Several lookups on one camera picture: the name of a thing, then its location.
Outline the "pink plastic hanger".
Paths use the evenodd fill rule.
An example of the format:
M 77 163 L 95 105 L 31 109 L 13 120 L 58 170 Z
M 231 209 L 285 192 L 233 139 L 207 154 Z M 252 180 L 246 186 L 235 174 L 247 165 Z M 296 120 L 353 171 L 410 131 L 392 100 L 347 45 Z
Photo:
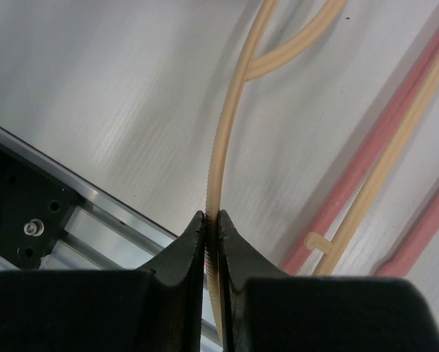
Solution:
M 395 81 L 398 87 L 389 91 L 392 94 L 391 99 L 375 120 L 371 130 L 361 142 L 343 173 L 340 174 L 324 202 L 301 232 L 297 242 L 281 261 L 281 269 L 288 274 L 294 275 L 299 272 L 311 254 L 311 250 L 304 244 L 306 236 L 310 232 L 324 235 L 328 231 L 395 133 L 402 115 L 421 85 L 421 80 L 439 52 L 439 20 L 428 21 L 427 28 L 421 31 L 414 46 L 420 54 L 416 54 L 416 51 L 411 48 L 401 60 L 397 70 L 402 72 L 403 76 Z

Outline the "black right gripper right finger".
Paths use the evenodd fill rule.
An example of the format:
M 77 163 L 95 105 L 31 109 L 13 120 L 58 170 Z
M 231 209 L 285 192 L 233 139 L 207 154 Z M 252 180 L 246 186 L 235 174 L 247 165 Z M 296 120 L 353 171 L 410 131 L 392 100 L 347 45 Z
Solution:
M 439 330 L 406 280 L 290 276 L 218 217 L 226 351 L 439 351 Z

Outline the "aluminium front rail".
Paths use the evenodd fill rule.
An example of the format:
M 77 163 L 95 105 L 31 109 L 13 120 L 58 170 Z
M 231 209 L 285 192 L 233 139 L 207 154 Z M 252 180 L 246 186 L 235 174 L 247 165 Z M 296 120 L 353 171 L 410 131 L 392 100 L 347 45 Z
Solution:
M 19 269 L 0 257 L 0 271 L 133 270 L 180 237 L 43 155 L 0 128 L 0 144 L 30 161 L 77 192 L 81 198 L 59 240 L 38 269 Z M 202 326 L 198 351 L 219 351 L 213 316 L 203 283 Z

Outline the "beige plastic hanger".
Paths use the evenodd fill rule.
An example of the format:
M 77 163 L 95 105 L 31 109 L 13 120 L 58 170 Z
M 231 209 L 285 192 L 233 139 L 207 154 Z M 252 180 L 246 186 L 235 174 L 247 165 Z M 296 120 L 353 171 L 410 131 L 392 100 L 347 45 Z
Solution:
M 311 1 L 314 17 L 262 52 L 277 5 L 262 3 L 237 60 L 215 134 L 206 212 L 218 212 L 224 178 L 237 175 L 230 193 L 248 197 L 253 229 L 277 233 L 268 248 L 281 263 L 391 99 L 403 76 L 399 63 L 411 48 L 420 54 L 415 40 L 430 19 L 439 20 L 439 1 Z M 439 85 L 418 121 L 404 123 L 421 85 L 320 235 L 333 238 L 347 229 L 347 219 L 355 220 L 335 275 L 386 273 L 387 263 L 398 260 L 397 274 L 405 276 L 425 251 L 405 250 L 410 228 L 439 185 Z M 297 274 L 312 274 L 323 260 L 323 252 L 310 250 Z

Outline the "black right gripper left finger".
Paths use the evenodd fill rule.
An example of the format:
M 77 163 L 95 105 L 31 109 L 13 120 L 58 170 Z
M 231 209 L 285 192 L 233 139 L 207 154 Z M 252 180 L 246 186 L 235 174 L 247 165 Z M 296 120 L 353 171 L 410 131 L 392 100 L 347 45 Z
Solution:
M 204 226 L 133 270 L 0 271 L 0 351 L 198 351 Z

